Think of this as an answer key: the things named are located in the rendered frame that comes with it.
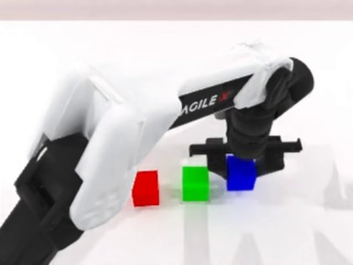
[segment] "blue cube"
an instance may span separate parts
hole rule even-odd
[[[253,190],[256,181],[254,160],[243,160],[227,155],[227,190]]]

